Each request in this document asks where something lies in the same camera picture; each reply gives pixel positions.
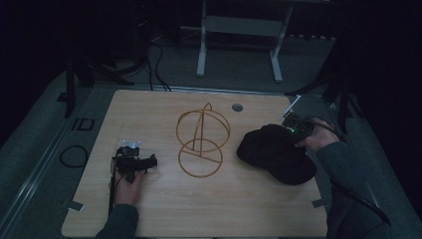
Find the wooden table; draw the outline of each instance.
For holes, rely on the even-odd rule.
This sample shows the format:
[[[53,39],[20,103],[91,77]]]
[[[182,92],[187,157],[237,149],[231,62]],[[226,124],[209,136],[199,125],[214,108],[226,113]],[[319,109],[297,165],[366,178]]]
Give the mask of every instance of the wooden table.
[[[178,163],[182,144],[176,126],[182,114],[201,110],[207,103],[227,119],[231,133],[221,147],[220,169],[197,178]],[[233,111],[234,104],[243,110]],[[139,237],[324,236],[324,208],[312,204],[320,199],[314,179],[299,186],[285,185],[236,156],[246,132],[281,123],[279,116],[289,104],[280,96],[117,91],[74,197],[85,208],[69,210],[63,234],[91,237],[103,228],[110,159],[127,139],[142,141],[141,157],[155,153],[158,158],[158,166],[142,180]],[[195,127],[189,121],[179,129],[184,138],[192,135],[189,127]],[[226,137],[224,127],[211,119],[206,119],[204,128],[205,135],[216,142]]]

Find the desk leg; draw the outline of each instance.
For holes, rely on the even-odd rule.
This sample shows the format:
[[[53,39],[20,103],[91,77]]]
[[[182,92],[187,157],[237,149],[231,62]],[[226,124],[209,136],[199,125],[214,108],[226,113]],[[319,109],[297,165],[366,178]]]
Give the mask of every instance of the desk leg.
[[[286,31],[289,26],[289,21],[292,16],[292,12],[293,12],[293,7],[289,7],[288,13],[286,14],[285,21],[283,21],[283,25],[280,29],[280,34],[277,40],[276,48],[270,51],[270,59],[271,59],[271,65],[273,66],[274,80],[277,83],[280,83],[283,80],[282,71],[280,70],[280,63],[279,63],[278,57],[279,57],[280,49],[282,47],[283,40],[285,39],[285,36],[286,36]]]
[[[207,57],[207,46],[205,44],[206,41],[206,13],[207,8],[207,1],[202,1],[202,27],[201,27],[201,49],[199,50],[199,58],[198,58],[198,68],[196,69],[196,76],[203,77],[205,74],[205,60]]]

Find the hat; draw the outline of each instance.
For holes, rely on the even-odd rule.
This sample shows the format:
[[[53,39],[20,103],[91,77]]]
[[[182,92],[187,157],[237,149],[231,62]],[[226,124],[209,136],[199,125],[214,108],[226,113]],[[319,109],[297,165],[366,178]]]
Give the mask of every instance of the hat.
[[[299,185],[317,173],[317,167],[306,155],[304,147],[295,147],[291,132],[278,124],[268,124],[245,134],[237,149],[240,159],[267,169],[279,181]]]

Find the wire hat stand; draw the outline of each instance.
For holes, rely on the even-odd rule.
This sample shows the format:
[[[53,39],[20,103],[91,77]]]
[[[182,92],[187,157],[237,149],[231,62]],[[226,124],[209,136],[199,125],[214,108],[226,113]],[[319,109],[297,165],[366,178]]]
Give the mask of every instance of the wire hat stand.
[[[192,128],[190,130],[186,130],[186,128],[183,130],[183,126],[181,126],[182,122],[184,120],[189,121],[188,119],[196,120],[194,122],[196,123],[196,126],[194,128],[193,135],[189,139],[182,139],[181,135],[183,131],[190,131],[190,133],[192,133]],[[221,131],[221,133],[225,133],[225,137],[223,139],[221,139],[221,135],[218,136],[219,139],[206,137],[206,125],[209,124],[213,124],[214,126],[219,125],[224,132],[222,129],[216,130],[218,132]],[[182,144],[178,154],[179,165],[186,174],[193,177],[203,178],[213,175],[220,169],[223,163],[223,151],[221,150],[221,147],[223,147],[230,138],[230,124],[223,115],[213,111],[210,103],[206,104],[201,110],[190,111],[180,116],[177,122],[176,135],[177,139]],[[204,172],[204,170],[196,172],[197,170],[192,168],[188,169],[188,160],[184,161],[183,159],[186,159],[189,156],[193,156],[194,161],[196,162],[207,161],[213,166],[211,169],[209,166],[206,166],[206,172]]]

